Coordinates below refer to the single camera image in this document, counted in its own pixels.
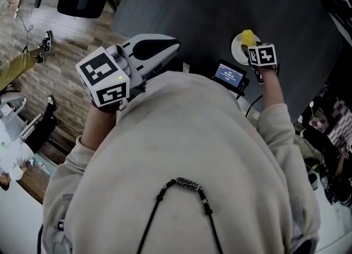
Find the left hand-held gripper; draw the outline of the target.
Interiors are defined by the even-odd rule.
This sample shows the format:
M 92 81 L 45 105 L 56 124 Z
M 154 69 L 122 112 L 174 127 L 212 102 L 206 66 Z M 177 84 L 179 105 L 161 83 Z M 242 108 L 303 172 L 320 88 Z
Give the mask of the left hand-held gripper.
M 180 41 L 163 34 L 138 34 L 122 46 L 99 47 L 77 65 L 84 88 L 98 108 L 131 101 L 145 92 L 145 79 L 178 52 Z

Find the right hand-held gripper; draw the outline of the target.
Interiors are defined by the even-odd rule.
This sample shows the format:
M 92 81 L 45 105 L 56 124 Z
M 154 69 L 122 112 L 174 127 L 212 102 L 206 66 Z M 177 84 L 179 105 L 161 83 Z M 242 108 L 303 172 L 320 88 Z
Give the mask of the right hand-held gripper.
M 259 69 L 274 70 L 279 75 L 279 62 L 277 61 L 274 44 L 265 43 L 258 46 L 241 45 L 242 52 L 248 56 L 248 64 L 255 72 L 259 84 L 263 84 L 262 74 Z

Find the white plate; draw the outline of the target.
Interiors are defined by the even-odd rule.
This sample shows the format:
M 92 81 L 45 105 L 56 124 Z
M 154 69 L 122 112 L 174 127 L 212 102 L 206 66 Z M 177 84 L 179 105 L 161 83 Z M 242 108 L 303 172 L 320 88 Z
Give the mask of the white plate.
M 248 58 L 241 49 L 241 45 L 243 45 L 243 38 L 242 38 L 242 33 L 237 34 L 234 39 L 232 40 L 231 43 L 231 53 L 234 59 L 240 63 L 241 65 L 249 65 L 248 64 Z

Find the yellow banana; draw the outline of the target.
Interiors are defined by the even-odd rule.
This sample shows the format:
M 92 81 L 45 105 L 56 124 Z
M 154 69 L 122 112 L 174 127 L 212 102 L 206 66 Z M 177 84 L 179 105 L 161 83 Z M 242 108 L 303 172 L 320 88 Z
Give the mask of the yellow banana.
M 251 30 L 244 30 L 241 33 L 241 39 L 243 44 L 247 47 L 257 46 L 255 34 Z

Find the person's left forearm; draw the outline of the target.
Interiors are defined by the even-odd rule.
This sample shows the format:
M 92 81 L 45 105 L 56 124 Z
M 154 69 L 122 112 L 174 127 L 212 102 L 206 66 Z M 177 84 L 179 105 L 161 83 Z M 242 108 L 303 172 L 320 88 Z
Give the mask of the person's left forearm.
M 83 146 L 94 151 L 98 149 L 116 125 L 119 106 L 119 103 L 114 103 L 98 107 L 95 102 L 91 102 L 91 108 L 80 139 Z

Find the person's right forearm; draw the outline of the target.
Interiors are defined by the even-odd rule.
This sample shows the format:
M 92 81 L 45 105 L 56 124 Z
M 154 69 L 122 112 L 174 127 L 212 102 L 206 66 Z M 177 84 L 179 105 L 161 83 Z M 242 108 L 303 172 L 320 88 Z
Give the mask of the person's right forearm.
M 260 69 L 260 74 L 263 80 L 263 111 L 267 108 L 284 104 L 283 92 L 275 70 Z

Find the small black screen device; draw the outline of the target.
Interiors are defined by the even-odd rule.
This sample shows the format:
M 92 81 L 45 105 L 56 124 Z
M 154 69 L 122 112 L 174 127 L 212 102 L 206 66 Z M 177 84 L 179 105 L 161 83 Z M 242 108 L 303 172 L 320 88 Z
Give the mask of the small black screen device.
M 250 82 L 246 74 L 246 71 L 220 59 L 212 80 L 234 93 L 238 100 L 240 97 L 245 96 L 244 91 Z

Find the person in white shirt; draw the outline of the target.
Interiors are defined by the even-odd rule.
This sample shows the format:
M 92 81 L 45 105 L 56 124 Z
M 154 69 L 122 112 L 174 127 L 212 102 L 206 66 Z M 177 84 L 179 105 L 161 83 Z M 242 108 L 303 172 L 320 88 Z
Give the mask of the person in white shirt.
M 315 253 L 318 204 L 285 103 L 253 126 L 223 86 L 168 71 L 97 150 L 81 136 L 45 193 L 47 254 Z

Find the red checkered tablecloth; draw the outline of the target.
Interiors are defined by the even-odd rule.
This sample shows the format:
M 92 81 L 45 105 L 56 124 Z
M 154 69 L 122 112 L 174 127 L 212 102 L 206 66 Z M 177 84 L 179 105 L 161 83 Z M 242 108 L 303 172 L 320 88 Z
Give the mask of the red checkered tablecloth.
M 339 137 L 343 136 L 347 146 L 352 147 L 352 112 L 343 100 L 337 100 L 333 106 L 332 117 L 337 118 L 336 124 L 327 135 L 332 144 L 339 143 Z

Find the white metal frame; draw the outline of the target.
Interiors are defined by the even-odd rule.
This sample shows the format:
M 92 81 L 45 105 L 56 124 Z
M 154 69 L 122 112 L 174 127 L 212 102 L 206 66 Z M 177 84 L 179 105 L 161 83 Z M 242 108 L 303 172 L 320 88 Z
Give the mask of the white metal frame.
M 19 114 L 26 102 L 27 98 L 21 92 L 6 92 L 0 96 L 0 147 L 25 141 L 42 117 L 38 114 L 31 122 L 22 120 Z

